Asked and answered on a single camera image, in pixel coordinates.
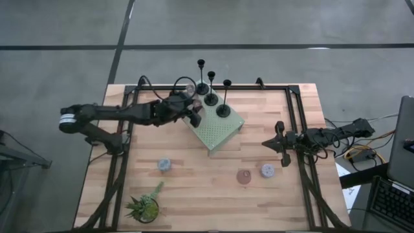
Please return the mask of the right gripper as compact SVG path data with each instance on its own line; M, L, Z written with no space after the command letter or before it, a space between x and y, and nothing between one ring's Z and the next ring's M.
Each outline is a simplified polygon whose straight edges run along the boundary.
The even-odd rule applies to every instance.
M296 155L300 156L301 163L305 164L303 149L300 149L299 136L293 131L288 131L284 134L284 130L284 123L282 121L277 121L275 125L276 136L262 142L261 144L276 153L282 154L281 166L284 168L289 166L291 163L291 158L287 153L287 150L296 151Z

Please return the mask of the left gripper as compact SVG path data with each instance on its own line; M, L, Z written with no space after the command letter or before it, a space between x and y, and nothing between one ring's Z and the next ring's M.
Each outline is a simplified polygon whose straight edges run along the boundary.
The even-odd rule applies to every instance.
M198 111L201 108L196 107L195 103L196 100L188 93L170 92L169 96L157 105L157 126L176 122L180 118L188 118L194 128L199 127L202 118Z

